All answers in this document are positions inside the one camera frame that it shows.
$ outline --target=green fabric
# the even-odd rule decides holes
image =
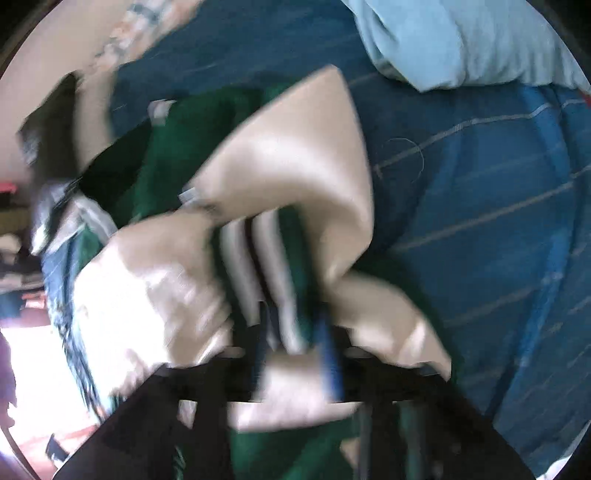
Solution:
[[[99,237],[85,226],[80,233],[80,250],[78,253],[78,273],[96,257],[104,245],[99,240]]]
[[[183,452],[180,447],[174,448],[174,456],[173,456],[173,472],[174,472],[174,480],[183,480],[184,479],[184,469],[187,466]]]
[[[135,182],[151,135],[150,122],[141,123],[98,155],[80,178],[82,193],[111,215],[118,228],[131,221]]]
[[[230,439],[236,480],[346,480],[353,469],[340,451],[359,436],[355,415],[316,427],[237,433]]]
[[[246,317],[242,313],[240,302],[238,301],[236,292],[232,288],[232,282],[230,281],[228,272],[223,264],[222,251],[220,249],[221,233],[222,229],[214,229],[209,241],[212,247],[213,269],[216,273],[217,279],[222,284],[226,303],[230,305],[230,317],[233,321],[232,331],[234,345],[246,347],[248,344],[248,337],[246,335],[246,327],[248,326],[248,323],[246,322]]]
[[[428,431],[428,412],[425,405],[414,401],[398,402],[398,433],[404,439],[404,470],[406,480],[423,480],[429,478],[431,465],[425,463],[427,451],[426,433]]]
[[[178,194],[216,147],[288,86],[223,87],[174,103],[165,124],[154,127],[135,186],[134,220],[178,209]]]
[[[182,99],[164,125],[145,121],[98,155],[82,174],[80,189],[119,228],[176,210],[178,194],[215,148],[291,85],[224,87]]]

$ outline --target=clothing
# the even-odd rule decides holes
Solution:
[[[118,227],[176,210],[184,185],[219,143],[287,86],[224,87],[176,102],[164,126],[144,122],[99,155],[83,173],[81,191]]]
[[[231,307],[236,345],[242,345],[248,326],[263,323],[261,317],[268,315],[271,349],[295,355],[313,346],[320,290],[295,208],[233,220],[213,231],[211,247]]]
[[[230,452],[236,480],[353,478],[342,446],[358,436],[356,420],[348,417],[308,429],[271,433],[232,432]]]
[[[162,128],[175,125],[169,119]],[[103,404],[110,395],[129,394],[163,362],[199,364],[231,342],[229,309],[209,249],[212,231],[290,204],[307,232],[319,290],[335,322],[353,330],[352,341],[383,361],[432,362],[449,377],[448,354],[408,298],[350,272],[371,241],[373,208],[361,132],[338,70],[321,70],[252,115],[190,186],[203,206],[215,208],[197,204],[122,228],[76,279],[75,317]],[[279,430],[351,414],[355,405],[327,403],[315,352],[298,357],[303,369],[294,367],[297,357],[281,352],[268,359],[262,402],[234,405],[234,426]],[[294,381],[317,388],[297,393],[289,387]]]
[[[3,235],[0,241],[4,242],[0,246],[0,294],[42,290],[43,276],[39,259],[33,257],[21,245],[19,237],[12,233]]]
[[[9,403],[17,404],[17,382],[10,362],[10,346],[0,332],[0,427],[14,425],[8,416]]]
[[[86,407],[101,419],[103,413],[99,411],[98,393],[73,315],[72,293],[79,273],[81,246],[81,233],[78,232],[66,239],[56,251],[46,252],[41,257],[41,268],[47,293],[47,311],[62,341],[68,367]]]

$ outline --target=white stripe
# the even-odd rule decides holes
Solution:
[[[477,318],[484,317],[485,315],[493,313],[498,308],[526,299],[529,295],[536,292],[541,287],[550,285],[553,282],[560,281],[563,278],[564,275],[562,273],[549,273],[544,278],[542,278],[542,281],[539,284],[515,290],[507,295],[503,295],[502,297],[497,298],[492,302],[485,303],[474,309],[468,310],[466,313],[463,313],[458,317],[452,318],[450,320],[444,320],[444,323],[446,327],[461,327],[463,325],[466,325],[467,323],[472,322],[473,320],[476,320]]]
[[[583,100],[582,98],[571,98],[570,100],[566,100],[565,103],[560,105],[560,108],[564,108],[565,106],[569,105],[578,105],[580,103],[586,103],[586,100]]]
[[[246,247],[244,218],[222,227],[220,251],[248,326],[259,323],[259,302],[264,299]]]
[[[439,230],[434,233],[430,233],[428,235],[422,236],[422,237],[417,238],[415,240],[410,240],[404,244],[394,245],[394,251],[404,252],[406,250],[411,250],[413,248],[417,248],[417,247],[421,247],[423,245],[430,244],[431,242],[434,242],[436,240],[441,240],[442,238],[446,238],[448,236],[455,235],[458,232],[475,227],[476,225],[481,225],[483,223],[492,222],[493,220],[496,220],[499,217],[502,217],[502,216],[508,215],[510,213],[516,212],[518,210],[521,210],[523,208],[529,207],[530,205],[534,205],[536,203],[543,202],[544,200],[547,200],[555,195],[558,195],[562,192],[570,190],[571,188],[573,188],[573,183],[571,181],[568,181],[566,183],[563,183],[558,188],[555,188],[553,190],[549,190],[549,191],[542,193],[540,195],[537,195],[535,197],[530,197],[527,200],[523,200],[521,202],[514,203],[513,205],[509,205],[508,207],[503,207],[501,209],[495,210],[494,212],[486,213],[480,217],[466,220],[465,222],[462,222],[462,223],[457,223],[455,225],[446,227],[442,230]]]
[[[571,308],[568,312],[568,315],[572,315],[573,313],[577,313],[579,310],[591,303],[591,296],[585,297],[582,301],[577,303],[573,308]]]
[[[279,310],[279,329],[290,355],[304,351],[304,340],[297,325],[296,294],[277,222],[277,210],[258,215],[252,236],[269,290]]]
[[[572,179],[577,179],[579,178],[583,173],[588,172],[589,170],[591,170],[591,165],[587,165],[586,167],[581,168],[579,171],[575,171],[574,173],[570,174],[570,178]]]
[[[451,127],[448,130],[444,130],[442,132],[436,133],[432,137],[427,138],[424,142],[420,143],[417,147],[408,148],[407,150],[404,150],[404,151],[400,152],[399,154],[394,155],[393,157],[376,165],[374,167],[374,169],[379,170],[380,168],[384,168],[384,167],[387,167],[388,165],[392,165],[393,163],[399,162],[400,160],[408,157],[409,155],[414,155],[415,153],[420,152],[424,148],[427,148],[430,145],[433,145],[435,142],[439,142],[440,140],[443,140],[444,138],[447,138],[450,135],[456,134],[459,131],[464,130],[467,127],[473,127],[474,125],[491,124],[494,122],[503,122],[503,121],[507,121],[507,120],[529,120],[529,119],[532,119],[533,117],[539,115],[544,110],[547,110],[548,108],[552,108],[553,106],[554,105],[552,105],[551,103],[543,103],[542,105],[540,105],[537,109],[535,109],[531,113],[516,113],[515,115],[498,115],[498,116],[490,116],[487,118],[471,118],[469,120],[465,120],[463,122],[458,123],[457,125],[454,125],[453,127]]]
[[[349,88],[353,88],[354,86],[366,82],[369,79],[372,78],[377,78],[379,76],[379,72],[371,72],[371,73],[366,73],[365,75],[360,75],[357,78],[354,78],[353,80],[351,80],[349,82]]]

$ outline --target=blue bedsheet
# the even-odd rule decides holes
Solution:
[[[543,473],[591,417],[591,109],[577,92],[419,94],[374,70],[340,0],[206,0],[121,68],[113,126],[131,129],[151,100],[328,63],[367,144],[371,249],[406,264],[463,356],[463,391]]]

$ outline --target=pillow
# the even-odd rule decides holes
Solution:
[[[420,92],[519,80],[589,93],[572,53],[526,0],[343,0],[376,68]]]

